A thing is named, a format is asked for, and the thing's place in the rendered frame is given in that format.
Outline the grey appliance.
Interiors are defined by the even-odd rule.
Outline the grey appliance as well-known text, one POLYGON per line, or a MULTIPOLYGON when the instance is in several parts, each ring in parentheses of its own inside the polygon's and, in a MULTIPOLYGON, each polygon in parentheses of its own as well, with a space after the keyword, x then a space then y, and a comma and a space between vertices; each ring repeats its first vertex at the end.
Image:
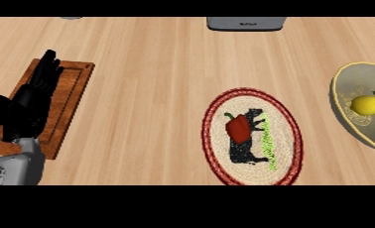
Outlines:
POLYGON ((207 26, 214 31, 266 32, 282 29, 285 17, 208 17, 207 26))

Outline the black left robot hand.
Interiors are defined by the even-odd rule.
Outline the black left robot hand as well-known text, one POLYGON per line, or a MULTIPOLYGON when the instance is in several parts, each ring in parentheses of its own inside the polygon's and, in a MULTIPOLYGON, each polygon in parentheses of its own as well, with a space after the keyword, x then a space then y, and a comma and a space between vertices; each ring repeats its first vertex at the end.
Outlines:
POLYGON ((19 87, 13 98, 0 95, 0 125, 3 142, 37 138, 47 124, 52 97, 65 68, 56 52, 47 50, 32 71, 29 81, 19 87))

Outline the yellow-rimmed grey bowl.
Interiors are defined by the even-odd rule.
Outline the yellow-rimmed grey bowl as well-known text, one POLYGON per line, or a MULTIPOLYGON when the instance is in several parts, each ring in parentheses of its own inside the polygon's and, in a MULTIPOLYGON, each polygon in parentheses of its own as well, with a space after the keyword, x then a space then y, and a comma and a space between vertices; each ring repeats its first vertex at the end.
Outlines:
POLYGON ((338 122, 351 136, 375 149, 375 114, 362 116, 351 109, 351 100, 375 92, 375 62, 344 65, 329 84, 329 103, 338 122))

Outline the oval woven red-rimmed placemat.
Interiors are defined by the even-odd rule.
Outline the oval woven red-rimmed placemat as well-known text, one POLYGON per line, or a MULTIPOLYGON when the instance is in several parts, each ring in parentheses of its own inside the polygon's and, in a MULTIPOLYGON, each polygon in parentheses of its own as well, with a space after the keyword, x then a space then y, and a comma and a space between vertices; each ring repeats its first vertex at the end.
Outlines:
POLYGON ((202 149, 211 170, 224 184, 289 185, 303 160, 303 140, 295 120, 282 103, 254 88, 235 88, 217 96, 202 119, 202 149), (242 114, 251 139, 236 144, 226 124, 242 114))

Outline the brown wooden cutting board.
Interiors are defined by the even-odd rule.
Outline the brown wooden cutting board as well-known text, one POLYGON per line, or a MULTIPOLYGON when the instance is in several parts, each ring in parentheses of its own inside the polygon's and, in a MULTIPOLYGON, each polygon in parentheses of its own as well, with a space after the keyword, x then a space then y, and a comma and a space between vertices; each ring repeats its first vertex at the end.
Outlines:
MULTIPOLYGON (((9 99, 13 98, 22 84, 31 80, 32 72, 40 60, 32 59, 19 82, 13 88, 9 99)), ((52 105, 49 112, 47 124, 44 131, 38 136, 41 152, 47 160, 54 160, 69 130, 71 122, 75 116, 75 111, 84 95, 86 87, 94 70, 93 62, 60 61, 60 66, 65 68, 59 78, 59 84, 52 97, 52 105)), ((0 98, 0 122, 7 119, 4 111, 10 101, 0 98)), ((21 146, 3 141, 3 125, 0 125, 0 156, 21 153, 21 146)))

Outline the yellow lemon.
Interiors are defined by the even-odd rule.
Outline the yellow lemon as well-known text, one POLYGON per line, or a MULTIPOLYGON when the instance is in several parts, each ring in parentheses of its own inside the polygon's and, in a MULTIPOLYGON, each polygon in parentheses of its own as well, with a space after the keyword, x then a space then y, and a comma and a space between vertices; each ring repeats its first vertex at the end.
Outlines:
POLYGON ((363 116, 375 114, 375 96, 362 95, 351 100, 350 109, 363 116))

